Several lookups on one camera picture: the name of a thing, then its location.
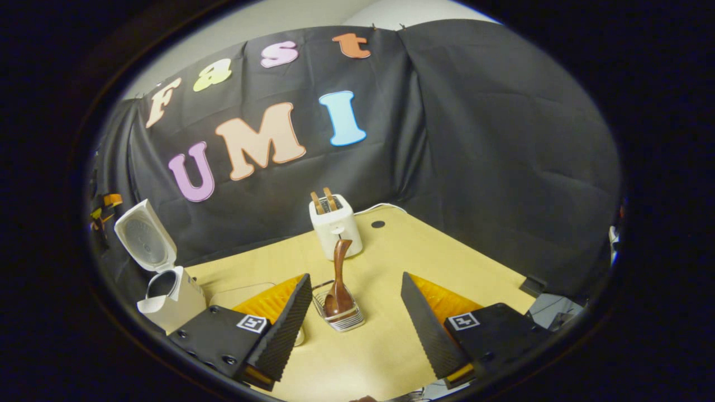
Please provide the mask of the black backdrop cloth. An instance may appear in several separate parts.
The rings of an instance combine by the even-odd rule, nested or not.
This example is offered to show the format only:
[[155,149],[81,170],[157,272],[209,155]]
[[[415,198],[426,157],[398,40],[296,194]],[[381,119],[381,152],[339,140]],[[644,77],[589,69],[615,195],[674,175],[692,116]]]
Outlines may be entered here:
[[392,203],[549,293],[588,292],[610,258],[615,141],[583,88],[503,25],[315,26],[234,44],[109,116],[88,176],[119,194],[102,267],[123,298],[150,274],[114,233],[148,199],[177,264],[310,232],[309,193]]

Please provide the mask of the brown wooden spoon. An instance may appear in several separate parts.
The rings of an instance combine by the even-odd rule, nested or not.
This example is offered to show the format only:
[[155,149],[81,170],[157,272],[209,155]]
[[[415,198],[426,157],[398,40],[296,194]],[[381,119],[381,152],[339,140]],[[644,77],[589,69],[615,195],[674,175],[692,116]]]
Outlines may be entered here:
[[351,244],[352,240],[341,238],[335,245],[333,254],[335,280],[325,297],[323,310],[326,318],[347,313],[355,305],[352,295],[350,295],[343,282],[343,262]]

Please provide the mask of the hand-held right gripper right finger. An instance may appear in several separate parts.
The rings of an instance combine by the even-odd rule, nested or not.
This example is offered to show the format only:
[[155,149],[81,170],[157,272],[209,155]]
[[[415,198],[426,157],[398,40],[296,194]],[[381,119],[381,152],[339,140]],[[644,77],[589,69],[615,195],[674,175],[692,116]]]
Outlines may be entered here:
[[505,303],[483,307],[408,272],[401,298],[432,371],[450,389],[492,379],[552,336]]

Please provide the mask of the white rice cooker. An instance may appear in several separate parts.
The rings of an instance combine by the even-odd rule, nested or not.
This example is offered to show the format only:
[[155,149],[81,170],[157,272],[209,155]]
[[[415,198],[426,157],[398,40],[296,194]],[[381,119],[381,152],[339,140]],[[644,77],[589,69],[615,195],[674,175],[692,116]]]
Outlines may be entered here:
[[138,311],[171,334],[207,307],[206,296],[177,265],[177,247],[148,199],[129,209],[115,224],[115,233],[128,254],[154,276],[146,286]]

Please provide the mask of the white toaster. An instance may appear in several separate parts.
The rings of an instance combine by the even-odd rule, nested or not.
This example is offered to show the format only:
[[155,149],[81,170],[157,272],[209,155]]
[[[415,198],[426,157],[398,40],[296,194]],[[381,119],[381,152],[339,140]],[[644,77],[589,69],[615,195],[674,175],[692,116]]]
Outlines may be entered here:
[[325,210],[325,213],[321,216],[315,214],[312,201],[310,201],[307,206],[309,216],[311,216],[312,227],[317,235],[324,255],[329,261],[333,260],[335,245],[341,238],[352,240],[346,257],[358,255],[364,249],[352,207],[347,200],[343,198],[342,194],[333,194],[333,196],[338,206],[337,211],[329,211],[325,197],[320,198],[320,202]]

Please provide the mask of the small black block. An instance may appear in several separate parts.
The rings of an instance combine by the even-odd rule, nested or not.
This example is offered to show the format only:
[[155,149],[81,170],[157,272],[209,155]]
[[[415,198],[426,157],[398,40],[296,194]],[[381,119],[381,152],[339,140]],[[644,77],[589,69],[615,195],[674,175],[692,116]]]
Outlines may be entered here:
[[520,291],[531,297],[538,298],[546,290],[547,283],[538,277],[527,276],[519,287]]

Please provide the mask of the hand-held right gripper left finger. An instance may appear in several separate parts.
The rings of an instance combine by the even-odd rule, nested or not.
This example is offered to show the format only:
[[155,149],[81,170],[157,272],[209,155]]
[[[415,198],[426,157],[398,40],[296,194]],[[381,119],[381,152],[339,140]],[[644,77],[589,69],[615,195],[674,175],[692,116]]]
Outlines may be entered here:
[[283,377],[311,304],[311,286],[304,273],[233,309],[211,305],[169,339],[224,376],[271,391]]

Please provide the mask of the clear wire chopstick holder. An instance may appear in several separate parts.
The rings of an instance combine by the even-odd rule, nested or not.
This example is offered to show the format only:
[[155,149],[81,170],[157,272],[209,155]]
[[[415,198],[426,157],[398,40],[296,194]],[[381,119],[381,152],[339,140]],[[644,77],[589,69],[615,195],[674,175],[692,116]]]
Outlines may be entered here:
[[337,332],[346,332],[364,324],[365,318],[352,293],[346,288],[348,295],[352,298],[351,308],[344,313],[328,317],[325,315],[325,299],[329,291],[333,288],[334,280],[325,281],[312,287],[312,304],[318,315],[330,327]]

